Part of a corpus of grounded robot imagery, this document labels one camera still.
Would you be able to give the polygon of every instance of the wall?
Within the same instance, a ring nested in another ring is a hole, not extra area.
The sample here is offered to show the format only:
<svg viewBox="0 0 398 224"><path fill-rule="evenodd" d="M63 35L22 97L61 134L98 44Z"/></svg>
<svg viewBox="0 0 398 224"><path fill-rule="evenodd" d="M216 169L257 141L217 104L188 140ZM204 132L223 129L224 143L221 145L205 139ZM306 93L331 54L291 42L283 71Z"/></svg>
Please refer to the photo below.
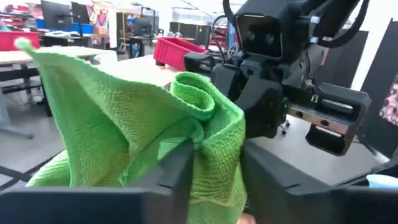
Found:
<svg viewBox="0 0 398 224"><path fill-rule="evenodd" d="M216 17L216 14L214 16L209 16L197 10L174 9L172 19L173 22L192 21L188 23L205 25L207 23L213 23Z"/></svg>
<svg viewBox="0 0 398 224"><path fill-rule="evenodd" d="M109 48L113 49L118 47L118 22L116 18L116 10L109 9L108 11L109 19Z"/></svg>
<svg viewBox="0 0 398 224"><path fill-rule="evenodd" d="M170 22L173 21L173 9L171 6L159 9L159 28L164 31L170 30Z"/></svg>
<svg viewBox="0 0 398 224"><path fill-rule="evenodd" d="M392 157L398 147L398 124L395 120L395 96L392 84L396 82L398 63L398 22L391 22L362 86L372 99L363 128L358 137L387 157ZM388 115L391 120L382 116Z"/></svg>
<svg viewBox="0 0 398 224"><path fill-rule="evenodd" d="M377 0L369 3L368 13L361 27L361 30L368 30L369 35L351 86L353 90L360 90L365 81L374 56L393 16L392 10L396 9L397 3L394 1L396 0ZM361 3L358 4L351 17L355 17L358 14Z"/></svg>
<svg viewBox="0 0 398 224"><path fill-rule="evenodd" d="M70 4L71 1L67 0L48 0L52 2L57 2L61 4ZM0 1L0 9L3 9L5 6L8 6L9 4L14 4L14 5L21 5L23 6L26 3L32 3L32 4L40 4L41 0L3 0Z"/></svg>
<svg viewBox="0 0 398 224"><path fill-rule="evenodd" d="M328 49L324 64L319 66L314 73L316 84L325 82L350 88L361 60L368 34L368 31L360 30L346 45Z"/></svg>

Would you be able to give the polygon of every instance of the red plastic bin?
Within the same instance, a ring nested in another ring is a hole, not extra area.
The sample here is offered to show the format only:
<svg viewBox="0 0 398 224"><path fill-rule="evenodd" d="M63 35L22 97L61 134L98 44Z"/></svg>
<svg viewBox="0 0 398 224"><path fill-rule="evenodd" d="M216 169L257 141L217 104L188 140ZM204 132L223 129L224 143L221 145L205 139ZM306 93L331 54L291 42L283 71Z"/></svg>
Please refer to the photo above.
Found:
<svg viewBox="0 0 398 224"><path fill-rule="evenodd" d="M159 37L154 59L157 64L170 65L179 71L184 71L184 56L189 52L205 54L208 51L178 37Z"/></svg>
<svg viewBox="0 0 398 224"><path fill-rule="evenodd" d="M40 47L39 34L36 32L0 32L0 51L19 50L14 46L14 42L20 37L30 40L33 47Z"/></svg>

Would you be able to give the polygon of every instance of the blue object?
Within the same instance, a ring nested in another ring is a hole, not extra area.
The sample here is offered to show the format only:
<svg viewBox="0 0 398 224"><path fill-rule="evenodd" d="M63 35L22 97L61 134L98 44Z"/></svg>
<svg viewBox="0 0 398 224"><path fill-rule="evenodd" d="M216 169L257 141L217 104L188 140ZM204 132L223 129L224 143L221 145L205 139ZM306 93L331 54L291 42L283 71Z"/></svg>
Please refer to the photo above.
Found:
<svg viewBox="0 0 398 224"><path fill-rule="evenodd" d="M1 32L10 32L11 30L8 27L0 27Z"/></svg>
<svg viewBox="0 0 398 224"><path fill-rule="evenodd" d="M139 55L139 47L137 44L131 44L130 45L130 55L132 55L133 58L138 57Z"/></svg>
<svg viewBox="0 0 398 224"><path fill-rule="evenodd" d="M38 29L44 29L44 20L43 19L36 19L36 27ZM83 29L84 34L94 34L94 26L91 24L82 24L81 28ZM62 31L65 32L71 32L71 31L76 31L79 32L79 23L73 22L72 23L72 29L61 29Z"/></svg>
<svg viewBox="0 0 398 224"><path fill-rule="evenodd" d="M231 49L235 45L235 28L228 23L228 48Z"/></svg>
<svg viewBox="0 0 398 224"><path fill-rule="evenodd" d="M398 189L398 178L380 174L369 174L366 178L369 182L369 187Z"/></svg>

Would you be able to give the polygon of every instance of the green microfiber towel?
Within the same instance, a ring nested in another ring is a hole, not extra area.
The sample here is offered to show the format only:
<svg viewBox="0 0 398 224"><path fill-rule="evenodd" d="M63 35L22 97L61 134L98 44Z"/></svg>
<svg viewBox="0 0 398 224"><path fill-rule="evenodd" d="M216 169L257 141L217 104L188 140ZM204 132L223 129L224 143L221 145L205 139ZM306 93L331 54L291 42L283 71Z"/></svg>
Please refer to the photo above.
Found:
<svg viewBox="0 0 398 224"><path fill-rule="evenodd" d="M66 147L27 186L123 187L193 139L188 222L237 222L246 201L239 165L244 113L206 78L183 72L167 91L119 79L78 58L34 50L26 40L16 45L39 70Z"/></svg>

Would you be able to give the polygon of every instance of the camera lens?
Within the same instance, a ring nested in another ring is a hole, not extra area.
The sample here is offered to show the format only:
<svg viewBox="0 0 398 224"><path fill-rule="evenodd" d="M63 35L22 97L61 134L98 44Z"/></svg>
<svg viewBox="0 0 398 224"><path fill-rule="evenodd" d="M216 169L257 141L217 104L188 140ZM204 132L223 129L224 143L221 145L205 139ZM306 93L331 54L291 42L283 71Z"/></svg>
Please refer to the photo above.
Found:
<svg viewBox="0 0 398 224"><path fill-rule="evenodd" d="M266 34L266 42L267 42L267 44L273 44L274 36L272 34Z"/></svg>
<svg viewBox="0 0 398 224"><path fill-rule="evenodd" d="M255 38L256 38L256 35L253 32L249 32L248 39L250 41L254 41Z"/></svg>

